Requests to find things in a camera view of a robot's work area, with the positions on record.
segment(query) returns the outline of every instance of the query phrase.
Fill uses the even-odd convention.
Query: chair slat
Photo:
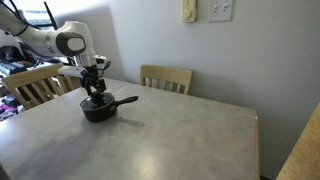
[[[149,87],[152,87],[152,79],[158,79],[160,82],[163,82],[158,85],[158,81],[156,81],[155,88],[188,94],[191,85],[192,71],[168,66],[143,64],[140,67],[140,79],[143,86],[147,86],[145,82],[146,78],[149,80]]]
[[[9,91],[20,102],[20,104],[22,104],[22,106],[24,106],[26,109],[31,108],[31,105],[21,96],[18,89],[13,88],[11,90],[9,89]]]
[[[159,79],[156,79],[156,88],[159,89]]]
[[[23,86],[21,87],[23,89],[23,91],[29,96],[29,98],[31,99],[31,101],[35,104],[35,105],[39,105],[40,102],[37,100],[36,97],[34,97],[34,95],[31,93],[31,91],[26,87]]]
[[[49,89],[48,85],[43,80],[41,80],[39,82],[42,85],[42,87],[44,88],[46,94],[50,97],[50,99],[54,99],[54,96],[53,96],[51,90]]]
[[[62,89],[62,93],[67,93],[68,92],[68,89],[67,89],[67,86],[66,84],[64,83],[64,80],[61,76],[56,76],[56,78],[58,79],[58,82],[59,82],[59,85]]]
[[[173,82],[170,82],[169,90],[170,90],[171,92],[173,92]]]
[[[43,102],[48,101],[47,98],[44,97],[43,92],[39,89],[39,87],[35,83],[32,83],[31,86],[38,93],[38,95],[40,96]]]
[[[56,82],[53,81],[51,78],[48,78],[47,80],[50,82],[54,92],[58,94],[58,96],[61,96],[63,93],[61,92],[60,89],[58,89]]]
[[[178,84],[178,85],[177,85],[177,93],[180,93],[180,89],[181,89],[181,85]]]
[[[148,81],[149,81],[149,87],[152,87],[152,79],[149,78]]]
[[[69,91],[74,90],[74,86],[73,86],[73,83],[72,83],[70,77],[69,77],[69,76],[64,76],[64,77],[65,77],[66,80],[67,80],[67,84],[68,84],[68,86],[69,86]]]
[[[163,81],[163,87],[162,87],[163,90],[166,90],[167,89],[167,81]]]
[[[74,89],[70,77],[61,78],[59,76],[58,69],[61,67],[63,67],[62,63],[13,74],[4,77],[2,83],[10,93],[16,97],[20,104],[26,109],[30,109],[35,105],[53,99],[55,94],[61,96],[62,94],[69,92],[69,90],[71,91]],[[54,82],[51,78],[56,76],[58,76],[57,82]],[[30,98],[30,102],[27,102],[20,94],[20,91],[22,90]]]

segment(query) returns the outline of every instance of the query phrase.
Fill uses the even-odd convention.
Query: white wall
[[[320,1],[235,0],[232,21],[208,23],[208,0],[198,0],[189,24],[181,0],[96,3],[58,21],[89,25],[113,63],[107,76],[139,83],[143,63],[193,70],[192,95],[258,111],[261,174],[277,176],[319,102]]]

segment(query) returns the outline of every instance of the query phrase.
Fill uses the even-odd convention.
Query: pot handle
[[[132,102],[134,102],[134,101],[136,101],[136,100],[138,100],[138,96],[131,96],[131,97],[128,97],[128,98],[123,99],[123,100],[121,100],[121,101],[116,101],[116,102],[113,103],[113,105],[114,105],[115,107],[118,107],[118,106],[120,106],[121,104],[132,103]]]

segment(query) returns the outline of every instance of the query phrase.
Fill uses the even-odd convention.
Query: light switch
[[[210,0],[209,22],[230,21],[233,0]]]
[[[182,21],[195,22],[197,18],[197,0],[182,0]]]

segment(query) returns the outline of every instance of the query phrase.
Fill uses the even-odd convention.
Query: wall plate
[[[209,22],[230,21],[233,0],[210,0]]]

